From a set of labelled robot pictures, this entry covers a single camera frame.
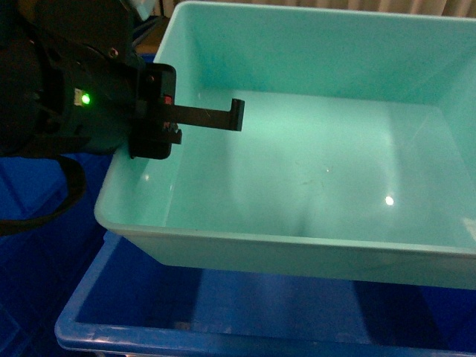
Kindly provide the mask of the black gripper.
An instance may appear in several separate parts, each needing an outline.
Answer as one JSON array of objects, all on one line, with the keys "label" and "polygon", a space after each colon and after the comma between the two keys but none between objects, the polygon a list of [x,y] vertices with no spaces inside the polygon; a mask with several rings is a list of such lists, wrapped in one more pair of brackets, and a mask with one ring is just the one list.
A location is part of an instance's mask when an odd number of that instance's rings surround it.
[{"label": "black gripper", "polygon": [[[233,99],[229,111],[172,106],[176,93],[176,70],[171,65],[147,63],[138,75],[135,116],[128,138],[131,158],[164,160],[172,145],[180,144],[182,133],[177,123],[240,132],[245,101]],[[172,119],[162,112],[171,106]]]}]

